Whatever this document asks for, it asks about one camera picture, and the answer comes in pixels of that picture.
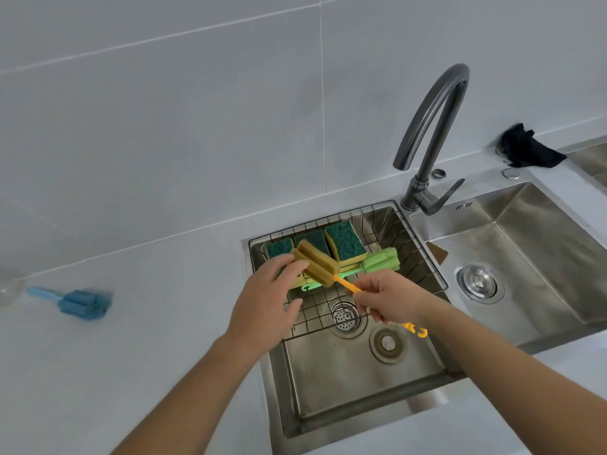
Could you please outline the person's left hand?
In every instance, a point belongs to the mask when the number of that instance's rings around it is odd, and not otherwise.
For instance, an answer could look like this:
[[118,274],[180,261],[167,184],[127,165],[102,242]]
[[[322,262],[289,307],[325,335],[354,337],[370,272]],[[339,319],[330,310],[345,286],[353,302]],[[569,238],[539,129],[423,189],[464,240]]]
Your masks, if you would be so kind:
[[288,294],[283,270],[293,261],[290,253],[268,260],[248,278],[234,305],[225,337],[250,360],[259,360],[284,339],[286,333],[277,333],[274,321]]

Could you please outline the person's right hand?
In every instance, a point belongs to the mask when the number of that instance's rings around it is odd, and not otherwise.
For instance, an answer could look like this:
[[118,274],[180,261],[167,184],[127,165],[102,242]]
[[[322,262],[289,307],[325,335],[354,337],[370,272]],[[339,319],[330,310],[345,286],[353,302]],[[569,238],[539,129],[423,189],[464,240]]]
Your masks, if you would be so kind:
[[390,289],[386,294],[370,294],[359,289],[353,292],[357,311],[361,315],[371,315],[375,321],[425,327],[443,302],[395,271],[384,269],[364,275],[390,275]]

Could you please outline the yellow sponge bottle brush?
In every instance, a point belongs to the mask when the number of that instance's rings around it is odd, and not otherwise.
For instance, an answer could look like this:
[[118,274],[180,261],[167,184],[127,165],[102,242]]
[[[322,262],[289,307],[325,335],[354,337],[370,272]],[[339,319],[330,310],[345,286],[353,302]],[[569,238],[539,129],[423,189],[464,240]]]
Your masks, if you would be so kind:
[[296,261],[308,262],[304,274],[321,285],[342,286],[353,298],[356,317],[371,317],[375,321],[396,323],[424,338],[428,336],[429,314],[435,296],[415,282],[386,267],[363,274],[349,282],[339,274],[337,261],[311,243],[301,241],[292,250]]

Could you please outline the person's left forearm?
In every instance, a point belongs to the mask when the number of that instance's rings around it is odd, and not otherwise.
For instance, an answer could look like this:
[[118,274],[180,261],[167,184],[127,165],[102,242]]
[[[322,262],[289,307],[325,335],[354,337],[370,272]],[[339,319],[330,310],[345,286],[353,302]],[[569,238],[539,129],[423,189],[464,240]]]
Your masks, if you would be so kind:
[[111,455],[203,455],[235,392],[268,351],[227,332]]

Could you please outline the person's right forearm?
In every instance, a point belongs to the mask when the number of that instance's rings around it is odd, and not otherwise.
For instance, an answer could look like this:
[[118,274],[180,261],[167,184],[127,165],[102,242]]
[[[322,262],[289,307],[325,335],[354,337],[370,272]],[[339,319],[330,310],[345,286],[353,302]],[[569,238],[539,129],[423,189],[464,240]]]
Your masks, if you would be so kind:
[[445,301],[428,323],[532,455],[607,455],[607,400]]

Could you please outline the green sponge bottle brush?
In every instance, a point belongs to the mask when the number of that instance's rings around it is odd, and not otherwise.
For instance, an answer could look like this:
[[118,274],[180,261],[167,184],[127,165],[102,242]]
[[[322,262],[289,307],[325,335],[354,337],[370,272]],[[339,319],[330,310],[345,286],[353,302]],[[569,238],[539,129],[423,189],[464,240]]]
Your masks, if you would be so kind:
[[360,271],[370,274],[382,269],[398,270],[400,267],[398,252],[393,247],[367,254],[367,258],[361,263],[343,268],[335,259],[319,251],[307,241],[301,241],[299,246],[291,251],[291,254],[295,261],[309,262],[304,277],[313,280],[317,287],[330,288],[337,282],[353,292],[358,290],[351,282],[345,280],[346,276]]

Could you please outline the green and yellow scouring sponge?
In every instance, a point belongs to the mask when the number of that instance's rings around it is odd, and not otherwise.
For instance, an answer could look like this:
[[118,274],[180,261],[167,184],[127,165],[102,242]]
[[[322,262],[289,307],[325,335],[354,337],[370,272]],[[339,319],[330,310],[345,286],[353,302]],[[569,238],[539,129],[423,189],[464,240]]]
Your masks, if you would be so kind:
[[340,267],[359,264],[367,258],[367,251],[351,221],[341,221],[323,229],[326,241]]
[[307,241],[319,251],[332,258],[332,254],[326,241],[323,229],[315,229],[309,232],[298,234],[294,237],[294,243],[297,247],[301,241]]
[[280,241],[273,241],[265,244],[265,255],[270,260],[278,255],[289,254],[294,248],[291,238],[284,238]]

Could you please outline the perforated sink drain strainer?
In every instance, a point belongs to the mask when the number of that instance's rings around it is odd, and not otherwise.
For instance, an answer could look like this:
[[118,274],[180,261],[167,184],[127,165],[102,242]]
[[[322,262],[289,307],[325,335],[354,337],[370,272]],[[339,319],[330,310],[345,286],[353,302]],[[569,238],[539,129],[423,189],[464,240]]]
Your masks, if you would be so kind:
[[342,339],[361,336],[367,327],[367,317],[357,311],[351,299],[339,300],[330,305],[327,317],[330,331]]

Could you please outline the stainless steel double sink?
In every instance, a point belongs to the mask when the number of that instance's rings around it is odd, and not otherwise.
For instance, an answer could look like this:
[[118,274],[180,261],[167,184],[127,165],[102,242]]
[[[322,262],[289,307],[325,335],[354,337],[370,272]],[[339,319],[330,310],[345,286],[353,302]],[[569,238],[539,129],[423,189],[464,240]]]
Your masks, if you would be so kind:
[[272,455],[303,455],[448,402],[466,370],[445,344],[464,314],[526,353],[607,335],[607,244],[527,171],[464,183],[434,215],[394,200],[243,241],[247,275],[305,238],[351,231],[366,254],[337,280],[296,282],[302,300],[262,360]]

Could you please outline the round sink drain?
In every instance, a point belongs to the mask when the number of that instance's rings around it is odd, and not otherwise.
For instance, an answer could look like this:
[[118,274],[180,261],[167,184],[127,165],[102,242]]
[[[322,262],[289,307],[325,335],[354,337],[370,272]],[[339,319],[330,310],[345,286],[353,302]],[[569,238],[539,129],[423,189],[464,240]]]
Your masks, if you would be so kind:
[[371,331],[369,347],[375,359],[386,365],[397,365],[406,355],[406,343],[399,331],[385,326]]

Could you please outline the steel sink drain stopper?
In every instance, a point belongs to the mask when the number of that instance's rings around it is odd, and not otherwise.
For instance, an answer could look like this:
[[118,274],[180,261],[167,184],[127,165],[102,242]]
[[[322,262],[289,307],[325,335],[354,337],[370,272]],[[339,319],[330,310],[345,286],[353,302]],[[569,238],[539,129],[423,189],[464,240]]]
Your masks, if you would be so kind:
[[470,300],[482,305],[494,305],[505,296],[505,287],[488,267],[469,264],[457,272],[459,289]]

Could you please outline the grey gooseneck kitchen faucet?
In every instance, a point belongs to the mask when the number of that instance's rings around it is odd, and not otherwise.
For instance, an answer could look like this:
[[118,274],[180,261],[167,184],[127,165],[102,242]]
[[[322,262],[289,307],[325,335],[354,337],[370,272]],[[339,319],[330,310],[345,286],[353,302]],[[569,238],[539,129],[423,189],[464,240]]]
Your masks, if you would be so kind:
[[457,180],[439,198],[428,189],[430,174],[463,102],[469,80],[470,68],[466,64],[448,68],[426,94],[402,138],[393,167],[407,171],[438,110],[442,109],[417,174],[410,180],[400,201],[402,209],[408,212],[420,210],[427,216],[436,214],[465,182],[464,178]]

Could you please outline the black cloth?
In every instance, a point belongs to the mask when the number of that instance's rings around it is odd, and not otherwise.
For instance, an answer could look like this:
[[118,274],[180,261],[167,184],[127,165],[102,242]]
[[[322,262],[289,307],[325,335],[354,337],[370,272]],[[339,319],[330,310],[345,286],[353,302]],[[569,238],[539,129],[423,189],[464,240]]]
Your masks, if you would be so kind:
[[497,148],[510,168],[555,168],[567,160],[567,155],[537,141],[535,131],[526,130],[521,122],[508,128],[498,138]]

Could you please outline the blue sponge bottle brush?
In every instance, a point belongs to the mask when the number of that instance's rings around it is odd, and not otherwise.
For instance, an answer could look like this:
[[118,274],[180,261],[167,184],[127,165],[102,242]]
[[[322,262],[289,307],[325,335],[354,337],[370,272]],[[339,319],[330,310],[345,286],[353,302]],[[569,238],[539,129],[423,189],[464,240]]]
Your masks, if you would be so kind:
[[32,297],[53,301],[61,313],[87,321],[102,319],[112,304],[111,297],[88,290],[73,290],[62,294],[30,286],[26,292]]

